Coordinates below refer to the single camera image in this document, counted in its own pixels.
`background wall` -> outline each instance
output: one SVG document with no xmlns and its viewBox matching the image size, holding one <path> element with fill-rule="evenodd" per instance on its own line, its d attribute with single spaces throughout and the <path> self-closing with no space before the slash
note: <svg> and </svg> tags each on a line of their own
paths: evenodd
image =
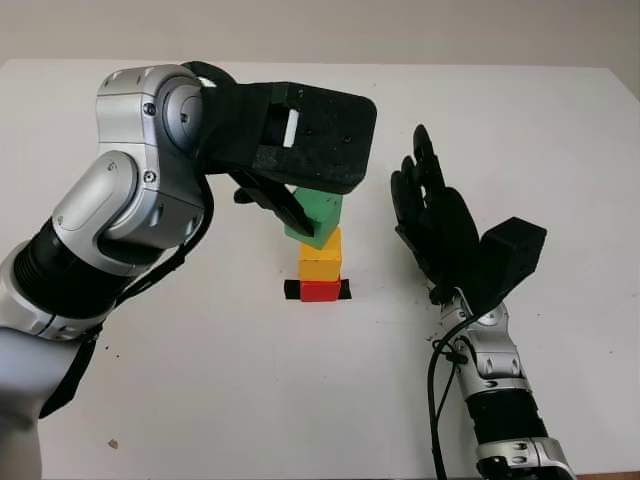
<svg viewBox="0 0 640 480">
<path fill-rule="evenodd" d="M 608 67 L 640 98 L 640 0 L 1 0 L 9 58 Z"/>
</svg>

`stacked blocks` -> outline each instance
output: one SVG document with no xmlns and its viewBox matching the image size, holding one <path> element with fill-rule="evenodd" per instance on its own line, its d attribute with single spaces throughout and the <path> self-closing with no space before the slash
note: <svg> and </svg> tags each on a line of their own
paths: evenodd
<svg viewBox="0 0 640 480">
<path fill-rule="evenodd" d="M 298 279 L 303 302 L 334 302 L 340 295 L 342 238 L 338 223 L 342 196 L 298 188 L 294 197 L 313 223 L 314 236 L 299 235 L 287 228 L 285 233 L 300 241 Z"/>
</svg>

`black cable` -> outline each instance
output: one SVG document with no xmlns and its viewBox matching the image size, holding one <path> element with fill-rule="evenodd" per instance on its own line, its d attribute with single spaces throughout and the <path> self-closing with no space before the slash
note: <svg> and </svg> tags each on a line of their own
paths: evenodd
<svg viewBox="0 0 640 480">
<path fill-rule="evenodd" d="M 485 311 L 476 315 L 471 315 L 463 322 L 458 323 L 451 328 L 439 341 L 434 342 L 434 350 L 431 354 L 431 360 L 429 360 L 429 370 L 427 372 L 427 401 L 429 403 L 429 424 L 431 427 L 431 451 L 433 453 L 433 463 L 436 469 L 436 477 L 438 480 L 447 480 L 447 471 L 442 459 L 442 449 L 440 448 L 440 435 L 438 434 L 438 414 L 436 410 L 436 396 L 434 389 L 434 378 L 436 373 L 436 366 L 440 355 L 443 354 L 443 349 L 450 341 L 462 330 L 467 328 L 472 323 L 475 323 L 479 318 L 496 308 L 502 300 L 509 294 L 511 290 L 500 295 L 500 298 L 495 302 L 492 302 L 490 308 L 486 308 Z"/>
<path fill-rule="evenodd" d="M 449 379 L 447 380 L 447 386 L 444 387 L 444 392 L 442 392 L 440 405 L 438 406 L 438 412 L 436 413 L 436 424 L 440 423 L 440 414 L 442 413 L 442 409 L 444 408 L 444 402 L 447 400 L 447 396 L 449 395 L 449 390 L 451 389 L 453 378 L 456 376 L 456 368 L 458 368 L 458 363 L 455 360 L 452 360 L 451 373 L 449 374 Z"/>
<path fill-rule="evenodd" d="M 127 288 L 116 299 L 116 307 L 119 307 L 120 305 L 122 305 L 122 303 L 135 297 L 136 295 L 147 291 L 153 285 L 158 283 L 164 277 L 184 264 L 186 256 L 196 247 L 196 245 L 198 245 L 198 243 L 200 243 L 200 241 L 204 238 L 205 234 L 209 230 L 209 227 L 211 226 L 211 222 L 213 220 L 214 211 L 213 193 L 211 192 L 211 186 L 207 181 L 207 177 L 204 174 L 204 162 L 198 162 L 194 169 L 196 174 L 196 181 L 198 182 L 198 186 L 200 187 L 200 191 L 202 193 L 204 206 L 204 213 L 198 230 L 196 230 L 196 232 L 185 243 L 180 245 L 171 257 L 169 257 L 162 264 L 152 269 L 144 277 L 132 283 L 129 288 Z"/>
</svg>

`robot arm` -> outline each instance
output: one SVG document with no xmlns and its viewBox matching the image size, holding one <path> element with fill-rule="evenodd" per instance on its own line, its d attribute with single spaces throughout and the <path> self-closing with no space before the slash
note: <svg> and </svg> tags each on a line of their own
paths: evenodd
<svg viewBox="0 0 640 480">
<path fill-rule="evenodd" d="M 37 421 L 73 398 L 107 316 L 204 236 L 213 216 L 206 174 L 229 174 L 238 203 L 255 201 L 313 235 L 284 184 L 353 190 L 376 117 L 363 97 L 240 85 L 201 62 L 115 72 L 96 112 L 98 159 L 0 265 L 2 479 L 41 478 Z"/>
<path fill-rule="evenodd" d="M 178 65 L 110 75 L 98 159 L 0 266 L 0 478 L 41 478 L 38 418 L 75 394 L 117 299 L 199 227 L 200 88 Z"/>
<path fill-rule="evenodd" d="M 480 474 L 489 480 L 575 480 L 560 444 L 549 438 L 502 303 L 536 268 L 546 231 L 511 218 L 479 238 L 464 200 L 444 183 L 423 126 L 414 134 L 416 162 L 405 158 L 391 179 L 396 231 L 426 274 L 443 324 L 454 326 L 429 364 L 429 413 L 438 480 L 446 480 L 438 439 L 433 378 L 444 348 L 474 422 Z"/>
</svg>

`white table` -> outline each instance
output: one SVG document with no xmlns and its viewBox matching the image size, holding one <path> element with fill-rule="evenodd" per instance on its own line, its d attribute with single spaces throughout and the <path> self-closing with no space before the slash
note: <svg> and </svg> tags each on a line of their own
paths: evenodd
<svg viewBox="0 0 640 480">
<path fill-rule="evenodd" d="M 0 69 L 0 252 L 30 237 L 95 158 L 100 81 L 156 63 Z M 206 240 L 111 317 L 76 399 L 42 422 L 47 478 L 432 477 L 425 339 L 442 332 L 389 195 L 418 122 L 480 229 L 511 215 L 549 229 L 538 271 L 507 304 L 551 435 L 577 472 L 640 469 L 640 108 L 608 70 L 222 66 L 243 82 L 290 79 L 377 103 L 368 175 L 341 223 L 355 298 L 285 301 L 296 242 L 213 178 Z M 457 387 L 441 431 L 450 475 L 474 475 Z"/>
</svg>

